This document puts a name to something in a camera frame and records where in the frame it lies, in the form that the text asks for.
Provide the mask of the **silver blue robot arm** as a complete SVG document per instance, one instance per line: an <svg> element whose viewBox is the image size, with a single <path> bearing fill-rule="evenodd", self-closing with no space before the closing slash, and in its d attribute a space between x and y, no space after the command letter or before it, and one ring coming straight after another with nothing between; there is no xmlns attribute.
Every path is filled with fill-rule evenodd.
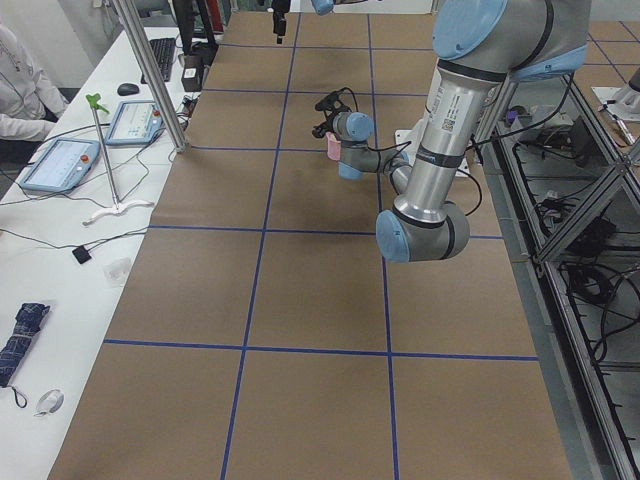
<svg viewBox="0 0 640 480"><path fill-rule="evenodd" d="M311 4L316 14L326 15L331 13L336 6L352 5L364 2L365 0L312 0ZM286 36L286 15L290 12L291 1L274 0L271 2L270 8L273 21L273 34L276 36L276 43L281 45L284 37Z"/></svg>
<svg viewBox="0 0 640 480"><path fill-rule="evenodd" d="M343 105L337 92L316 104L325 120L312 134L335 135L340 176L385 173L399 193L376 220L386 260L442 260L465 248L468 220L447 195L489 92L505 80L549 79L579 69L590 13L588 1L446 2L432 39L440 80L412 163L396 149L370 148L371 118Z"/></svg>

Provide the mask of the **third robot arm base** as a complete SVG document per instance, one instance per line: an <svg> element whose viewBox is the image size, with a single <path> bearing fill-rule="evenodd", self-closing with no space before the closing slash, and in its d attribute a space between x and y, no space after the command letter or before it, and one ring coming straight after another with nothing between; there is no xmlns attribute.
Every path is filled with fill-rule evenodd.
<svg viewBox="0 0 640 480"><path fill-rule="evenodd" d="M639 78L637 69L628 82L607 101L607 109L619 118L630 121L639 120Z"/></svg>

